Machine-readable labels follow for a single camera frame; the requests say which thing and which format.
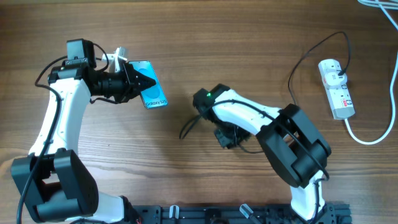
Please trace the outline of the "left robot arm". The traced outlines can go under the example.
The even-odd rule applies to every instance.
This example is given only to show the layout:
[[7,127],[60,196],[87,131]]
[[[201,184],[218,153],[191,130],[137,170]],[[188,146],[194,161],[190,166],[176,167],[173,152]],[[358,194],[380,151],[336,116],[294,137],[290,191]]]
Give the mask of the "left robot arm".
[[98,100],[126,103],[156,82],[126,62],[113,72],[97,69],[89,40],[67,42],[67,54],[49,63],[45,88],[49,104],[39,136],[27,156],[15,159],[11,175],[21,195],[16,221],[27,210],[36,223],[141,223],[142,217],[124,196],[98,190],[78,157],[78,139],[88,104]]

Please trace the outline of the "blue Galaxy smartphone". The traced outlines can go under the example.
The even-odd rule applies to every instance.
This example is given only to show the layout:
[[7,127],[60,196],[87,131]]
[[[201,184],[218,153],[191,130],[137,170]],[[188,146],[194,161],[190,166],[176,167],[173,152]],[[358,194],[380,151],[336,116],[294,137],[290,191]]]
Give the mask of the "blue Galaxy smartphone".
[[155,109],[167,106],[168,101],[162,90],[157,75],[155,74],[155,70],[151,62],[148,60],[129,61],[129,64],[131,64],[138,72],[156,81],[156,84],[154,86],[141,92],[141,99],[144,106],[147,109]]

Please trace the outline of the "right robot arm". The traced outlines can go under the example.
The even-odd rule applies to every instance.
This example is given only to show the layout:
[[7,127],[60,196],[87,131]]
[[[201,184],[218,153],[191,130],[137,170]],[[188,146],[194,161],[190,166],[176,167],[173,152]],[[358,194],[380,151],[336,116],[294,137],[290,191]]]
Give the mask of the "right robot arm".
[[193,121],[215,124],[214,135],[223,148],[241,147],[255,136],[271,167],[290,186],[292,210],[307,223],[319,221],[331,147],[300,107],[261,105],[223,84],[198,90],[193,106],[199,112]]

